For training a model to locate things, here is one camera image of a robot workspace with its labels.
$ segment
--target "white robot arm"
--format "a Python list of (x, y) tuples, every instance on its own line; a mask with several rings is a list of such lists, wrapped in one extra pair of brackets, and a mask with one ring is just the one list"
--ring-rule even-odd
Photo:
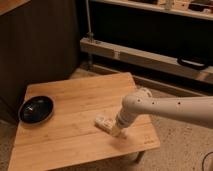
[(142, 114), (159, 115), (213, 128), (213, 97), (153, 98), (142, 88), (125, 96), (111, 134), (116, 136)]

